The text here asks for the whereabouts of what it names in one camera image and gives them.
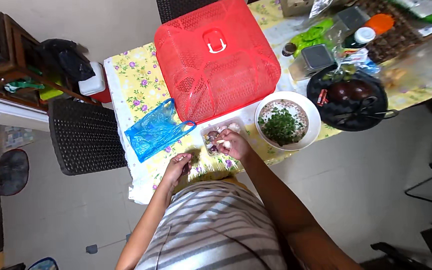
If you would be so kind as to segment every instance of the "hand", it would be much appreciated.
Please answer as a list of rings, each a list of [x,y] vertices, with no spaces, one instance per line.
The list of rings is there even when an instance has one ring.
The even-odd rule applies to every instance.
[[[186,164],[188,164],[189,169],[187,172],[185,171],[185,174],[189,174],[191,170],[191,164],[189,164],[191,157],[191,154],[188,153],[177,154],[177,156],[173,157],[169,161],[163,179],[159,185],[167,184],[170,187],[176,187],[179,183],[180,176],[183,174],[184,165]]]
[[[218,152],[229,155],[230,157],[237,159],[238,161],[244,159],[253,151],[251,145],[249,145],[246,139],[244,139],[238,133],[231,131],[227,128],[223,130],[214,141],[218,140],[231,141],[231,149],[226,149],[223,144],[218,144],[216,148]]]

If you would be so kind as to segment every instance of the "red plastic food cover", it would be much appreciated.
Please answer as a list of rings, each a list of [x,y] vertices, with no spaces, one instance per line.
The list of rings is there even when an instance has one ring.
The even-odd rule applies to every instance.
[[[244,0],[221,0],[168,21],[154,44],[181,121],[200,124],[260,101],[281,76]]]

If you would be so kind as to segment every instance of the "white wall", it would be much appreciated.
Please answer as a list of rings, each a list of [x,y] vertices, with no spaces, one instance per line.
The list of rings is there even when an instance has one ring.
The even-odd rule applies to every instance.
[[[98,62],[153,41],[161,25],[156,0],[0,0],[0,11],[35,39],[72,40]]]

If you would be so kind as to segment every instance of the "white bowl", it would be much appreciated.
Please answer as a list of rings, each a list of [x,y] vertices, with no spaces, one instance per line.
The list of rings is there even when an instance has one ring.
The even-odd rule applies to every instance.
[[[261,128],[258,124],[259,113],[265,105],[267,105],[271,101],[276,100],[293,101],[297,105],[301,106],[301,108],[308,116],[308,132],[306,132],[304,137],[299,142],[279,146],[279,144],[272,142],[270,139],[268,139],[261,131]],[[256,108],[256,113],[254,114],[254,121],[259,134],[268,144],[276,147],[277,149],[285,151],[301,150],[305,147],[308,147],[316,140],[316,138],[318,138],[319,132],[321,131],[321,117],[319,116],[319,112],[316,106],[307,97],[291,91],[275,92],[261,100],[261,103],[259,103],[258,107]]]

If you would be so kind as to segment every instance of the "white bottle cap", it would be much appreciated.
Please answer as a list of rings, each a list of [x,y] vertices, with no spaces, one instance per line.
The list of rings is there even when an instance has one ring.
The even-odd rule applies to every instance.
[[[354,40],[359,44],[365,44],[376,38],[376,32],[369,27],[361,27],[354,33]]]

